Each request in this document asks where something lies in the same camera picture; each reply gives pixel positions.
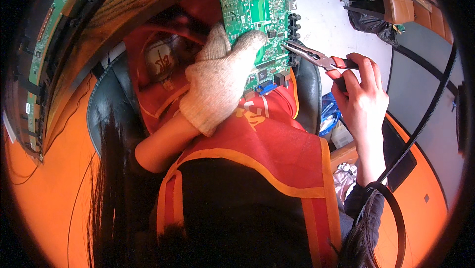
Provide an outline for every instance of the sleeve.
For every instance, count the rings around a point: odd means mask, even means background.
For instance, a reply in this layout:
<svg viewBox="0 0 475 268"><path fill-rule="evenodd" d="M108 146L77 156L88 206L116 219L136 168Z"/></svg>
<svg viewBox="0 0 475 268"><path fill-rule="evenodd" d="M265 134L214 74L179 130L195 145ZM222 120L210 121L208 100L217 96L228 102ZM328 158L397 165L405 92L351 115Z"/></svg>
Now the sleeve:
<svg viewBox="0 0 475 268"><path fill-rule="evenodd" d="M352 217L353 219L356 219L359 213L359 208L361 207L361 204L363 203L363 197L365 194L365 190L363 187L361 187L358 183L355 184L352 192L348 195L348 197L345 200L345 213ZM383 214L383 208L384 208L384 196L377 192L376 197L374 200L373 205L371 208L368 210L370 212L370 226L372 228L372 237L373 237L373 243L374 245L377 244L378 238L379 238L379 227L381 224L381 216Z"/></svg>

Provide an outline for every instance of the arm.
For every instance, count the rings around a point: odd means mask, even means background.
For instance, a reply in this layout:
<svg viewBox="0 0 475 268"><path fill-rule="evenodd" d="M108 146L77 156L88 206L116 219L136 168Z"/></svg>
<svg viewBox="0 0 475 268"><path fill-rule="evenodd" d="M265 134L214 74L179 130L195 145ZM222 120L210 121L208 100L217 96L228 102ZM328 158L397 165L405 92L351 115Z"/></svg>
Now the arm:
<svg viewBox="0 0 475 268"><path fill-rule="evenodd" d="M351 70L343 72L348 97L334 83L335 96L356 145L359 156L356 182L365 187L377 181L386 169L383 155L382 123L389 104L389 97L381 85L379 66L371 59L352 53L347 58L359 66L361 83Z"/></svg>
<svg viewBox="0 0 475 268"><path fill-rule="evenodd" d="M196 63L185 70L190 90L180 101L180 112L135 148L140 166L152 173L164 172L193 138L211 136L238 106L247 75L266 40L263 32L252 30L231 51L223 26L215 25Z"/></svg>
<svg viewBox="0 0 475 268"><path fill-rule="evenodd" d="M178 113L135 147L135 158L140 166L152 173L164 172L193 138L200 134L197 128Z"/></svg>

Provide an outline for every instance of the printed circuit board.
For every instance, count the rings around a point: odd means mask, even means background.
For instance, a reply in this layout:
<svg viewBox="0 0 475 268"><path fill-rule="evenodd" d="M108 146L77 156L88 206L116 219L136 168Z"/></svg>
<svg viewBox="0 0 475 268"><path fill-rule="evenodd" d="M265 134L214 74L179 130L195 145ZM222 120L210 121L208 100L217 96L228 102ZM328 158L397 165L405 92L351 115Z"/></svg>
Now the printed circuit board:
<svg viewBox="0 0 475 268"><path fill-rule="evenodd" d="M247 31L257 29L267 35L267 43L259 50L254 68L247 78L243 97L264 95L283 85L290 77L289 53L282 47L292 39L289 26L294 24L294 0L220 0L223 22L231 47Z"/></svg>

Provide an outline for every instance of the integrated circuit chip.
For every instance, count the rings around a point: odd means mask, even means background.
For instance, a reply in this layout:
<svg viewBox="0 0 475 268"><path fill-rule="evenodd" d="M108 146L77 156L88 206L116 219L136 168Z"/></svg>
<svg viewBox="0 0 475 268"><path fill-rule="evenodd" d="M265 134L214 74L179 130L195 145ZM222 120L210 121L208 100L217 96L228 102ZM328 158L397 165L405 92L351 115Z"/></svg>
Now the integrated circuit chip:
<svg viewBox="0 0 475 268"><path fill-rule="evenodd" d="M276 30L267 31L267 38L274 38L276 36Z"/></svg>

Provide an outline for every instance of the black cable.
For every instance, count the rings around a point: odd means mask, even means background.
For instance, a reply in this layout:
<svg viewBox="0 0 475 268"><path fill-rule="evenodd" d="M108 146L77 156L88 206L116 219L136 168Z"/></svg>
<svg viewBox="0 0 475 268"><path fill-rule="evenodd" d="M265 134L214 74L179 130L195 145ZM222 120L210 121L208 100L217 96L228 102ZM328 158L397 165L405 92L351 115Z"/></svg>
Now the black cable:
<svg viewBox="0 0 475 268"><path fill-rule="evenodd" d="M28 175L27 179L24 180L23 182L19 182L19 183L15 183L15 182L12 182L12 184L14 185L20 185L20 184L23 184L25 182L27 182L32 176L33 176L33 173L35 173L35 171L39 168L39 164L36 165L35 169Z"/></svg>
<svg viewBox="0 0 475 268"><path fill-rule="evenodd" d="M419 137L422 130L425 128L425 126L429 122L430 117L432 116L435 109L437 108L437 105L438 105L440 99L442 98L442 94L443 94L445 88L447 87L447 83L449 81L450 74L452 73L452 69L453 69L453 66L454 66L456 55L457 55L457 48L454 44L452 46L452 50L450 52L450 57L448 58L447 65L446 65L445 71L443 73L443 76L440 80L437 91L434 94L434 97L432 98L432 101L431 101L429 107L427 108L426 113L424 114L424 117L422 117L422 119L420 120L419 125L415 129L414 133L412 134L410 139L407 141L407 143L404 145L403 149L401 150L401 155L399 156L399 158L397 158L395 163L391 166L388 166L386 168L386 170L384 170L384 172L381 174L381 176L378 177L377 182L370 182L365 187L365 189L368 191L368 195L364 199L364 203L362 204L362 206L359 210L359 214L358 214L357 219L353 222L353 226L355 226L355 224L357 224L359 222L360 218L362 217L362 214L364 213L365 205L368 201L368 198L369 198L369 196L374 194L375 189L377 191L379 191L381 194L383 194L384 198L386 198L386 200L388 201L388 203L391 207L391 210L394 214L394 218L395 218L395 221L396 221L396 227L397 227L397 230L398 230L398 254L397 254L396 265L395 265L395 267L397 267L397 268L402 266L402 262L404 260L404 253L405 253L405 249L406 249L406 235L405 235L406 231L405 231L405 226L404 226L404 218L402 217L402 212L401 212L401 209L399 208L399 205L398 205L396 199L394 198L394 196L392 195L390 190L388 188L386 188L385 186L383 186L381 184L381 182L386 177L388 177L388 175L401 162L401 160L404 158L404 156L409 152L409 150L411 149L413 144L416 142L416 140Z"/></svg>
<svg viewBox="0 0 475 268"><path fill-rule="evenodd" d="M396 221L396 230L398 233L398 253L396 256L395 268L401 268L404 261L404 254L406 253L406 226L404 224L404 217L402 216L402 211L399 207L398 201L391 191L380 182L368 183L368 185L365 187L365 190L367 191L367 198L369 198L370 195L374 195L376 193L374 190L377 190L384 196L386 201L388 201L389 207L391 208L392 214L394 215L394 220ZM362 218L365 211L365 205L366 203L363 205L358 217L353 222L353 227L358 224Z"/></svg>
<svg viewBox="0 0 475 268"><path fill-rule="evenodd" d="M442 79L440 80L439 87L437 88L437 91L434 94L434 97L432 98L432 101L429 107L427 108L426 113L424 114L424 117L422 117L422 119L419 122L419 125L414 130L414 133L412 134L410 139L407 141L407 143L404 145L399 158L397 158L396 162L392 166L388 166L388 168L384 170L381 176L379 176L377 180L378 182L382 182L396 168L396 166L401 162L404 156L409 152L413 144L416 142L416 139L419 137L420 133L429 122L430 117L434 113L434 110L436 110L436 107L439 104L440 99L442 98L442 94L444 93L444 90L447 87L447 83L449 81L450 74L452 73L456 56L457 56L457 48L454 44L452 46L452 51L450 52L450 57L448 58L447 66L443 73Z"/></svg>
<svg viewBox="0 0 475 268"><path fill-rule="evenodd" d="M84 92L84 94L82 94L82 96L79 98L79 100L77 101L77 104L76 104L76 109L74 110L73 113L71 113L70 116L68 116L68 118L66 119L66 122L64 123L64 126L63 128L61 129L61 131L59 131L59 133L53 138L53 140L51 141L51 144L49 145L49 148L51 148L51 146L53 145L54 141L58 138L59 135L61 135L61 133L63 133L64 129L66 128L66 125L68 124L68 121L69 119L76 113L76 111L79 109L79 104L81 103L81 100L82 98L84 98L84 96L87 95L87 93L89 92L89 89L90 89L90 82L91 82L91 79L92 79L92 72L89 73L90 74L90 77L89 77L89 80L87 81L87 86L86 86L86 92Z"/></svg>
<svg viewBox="0 0 475 268"><path fill-rule="evenodd" d="M76 198L74 199L73 209L71 210L71 218L69 219L69 228L68 228L68 245L67 245L67 249L66 249L67 255L68 255L68 268L69 268L69 235L71 233L71 224L73 222L74 207L76 206L77 198L79 196L79 192L81 191L81 187L83 185L84 178L86 177L86 173L89 170L89 168L91 167L92 160L93 160L95 155L96 155L96 152L94 151L94 153L92 154L91 160L89 161L89 164L87 165L87 168L84 171L83 178L81 179L81 183L79 184L79 188L77 189Z"/></svg>
<svg viewBox="0 0 475 268"><path fill-rule="evenodd" d="M89 80L87 81L87 86L86 86L86 92L79 98L79 100L77 101L77 104L76 104L76 109L74 110L74 112L66 119L66 122L64 123L64 126L63 128L61 129L61 131L59 131L59 133L55 136L55 138L53 138L53 140L51 141L51 145L50 147L53 145L54 141L58 138L58 136L63 133L64 129L66 128L66 125L68 124L68 121L69 119L76 113L76 111L79 109L79 104L81 103L81 99L84 98L84 96L86 96L86 94L89 92L89 89L90 89L90 82L91 82L91 79L92 79L92 73L91 74L91 77L89 78ZM35 171L39 168L39 165L38 164L35 169L28 175L27 179L23 182L19 182L19 183L15 183L15 182L12 182L13 185L21 185L21 184L24 184L25 182L27 182L32 176L33 174L35 173Z"/></svg>

